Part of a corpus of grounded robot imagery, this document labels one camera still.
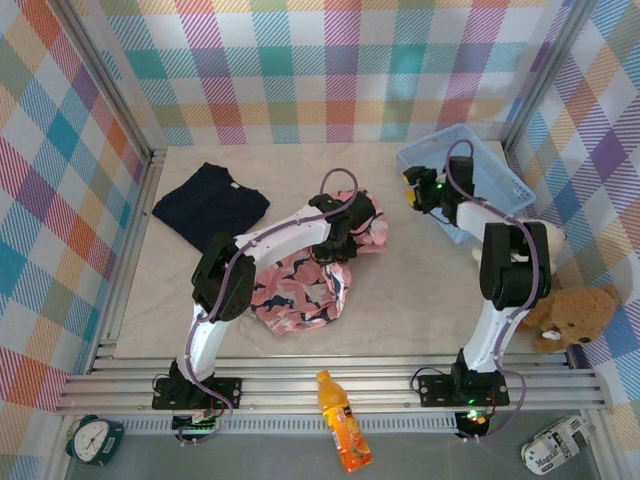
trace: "pink patterned cloth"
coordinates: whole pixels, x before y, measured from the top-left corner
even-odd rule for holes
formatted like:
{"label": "pink patterned cloth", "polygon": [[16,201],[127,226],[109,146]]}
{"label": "pink patterned cloth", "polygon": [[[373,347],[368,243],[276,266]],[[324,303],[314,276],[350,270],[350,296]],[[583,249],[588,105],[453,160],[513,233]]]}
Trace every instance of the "pink patterned cloth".
{"label": "pink patterned cloth", "polygon": [[[351,233],[359,254],[382,252],[386,249],[389,224],[378,201],[362,191],[373,202],[376,215]],[[347,201],[351,194],[349,190],[331,196]],[[311,257],[311,249],[304,248],[258,275],[251,311],[276,335],[322,327],[342,313],[351,281],[348,263],[319,265]]]}

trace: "plaid fabric backdrop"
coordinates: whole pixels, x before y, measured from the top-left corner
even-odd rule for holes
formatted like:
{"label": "plaid fabric backdrop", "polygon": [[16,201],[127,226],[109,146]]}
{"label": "plaid fabric backdrop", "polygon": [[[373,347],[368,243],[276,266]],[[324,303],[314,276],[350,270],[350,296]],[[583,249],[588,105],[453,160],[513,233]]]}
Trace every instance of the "plaid fabric backdrop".
{"label": "plaid fabric backdrop", "polygon": [[572,1],[75,3],[147,131],[200,145],[499,138]]}
{"label": "plaid fabric backdrop", "polygon": [[0,478],[81,373],[143,164],[44,0],[0,0]]}
{"label": "plaid fabric backdrop", "polygon": [[515,153],[535,215],[569,237],[561,285],[613,283],[624,300],[584,351],[640,475],[640,0],[600,0]]}

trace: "blue plastic basket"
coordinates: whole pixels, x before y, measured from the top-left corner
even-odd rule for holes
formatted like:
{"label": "blue plastic basket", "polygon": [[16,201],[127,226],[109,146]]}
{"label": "blue plastic basket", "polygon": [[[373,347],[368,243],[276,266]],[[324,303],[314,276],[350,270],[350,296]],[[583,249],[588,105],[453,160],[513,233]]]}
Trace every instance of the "blue plastic basket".
{"label": "blue plastic basket", "polygon": [[[470,140],[474,147],[473,183],[476,197],[486,198],[491,205],[510,215],[520,213],[524,207],[536,200],[536,195],[527,187],[500,159],[465,125],[457,124],[440,130],[433,135],[410,143],[398,151],[397,171],[402,174],[407,168],[423,166],[435,168],[442,172],[447,150],[453,142],[461,139]],[[453,155],[468,155],[469,146],[458,145]],[[432,212],[436,217],[447,222],[441,209]],[[471,234],[453,225],[438,222],[451,237],[453,243],[462,243],[471,238]]]}

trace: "bottle cap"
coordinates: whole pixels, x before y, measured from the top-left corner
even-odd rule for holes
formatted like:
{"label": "bottle cap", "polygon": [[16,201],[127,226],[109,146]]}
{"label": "bottle cap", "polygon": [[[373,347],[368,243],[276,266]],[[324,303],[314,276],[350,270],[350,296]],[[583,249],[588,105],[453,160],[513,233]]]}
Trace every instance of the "bottle cap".
{"label": "bottle cap", "polygon": [[319,382],[322,382],[322,381],[324,381],[324,380],[326,380],[326,379],[328,379],[328,378],[331,378],[331,375],[329,374],[329,370],[323,370],[323,371],[318,372],[318,373],[316,374],[316,379],[317,379]]}

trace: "plastic bottle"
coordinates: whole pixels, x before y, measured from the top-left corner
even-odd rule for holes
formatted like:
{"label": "plastic bottle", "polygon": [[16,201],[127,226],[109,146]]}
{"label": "plastic bottle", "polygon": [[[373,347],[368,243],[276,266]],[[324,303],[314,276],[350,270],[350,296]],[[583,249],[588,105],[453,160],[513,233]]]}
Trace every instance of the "plastic bottle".
{"label": "plastic bottle", "polygon": [[345,471],[351,473],[369,465],[373,462],[373,455],[358,428],[347,394],[331,379],[327,370],[318,373],[316,378],[318,407],[327,419]]}

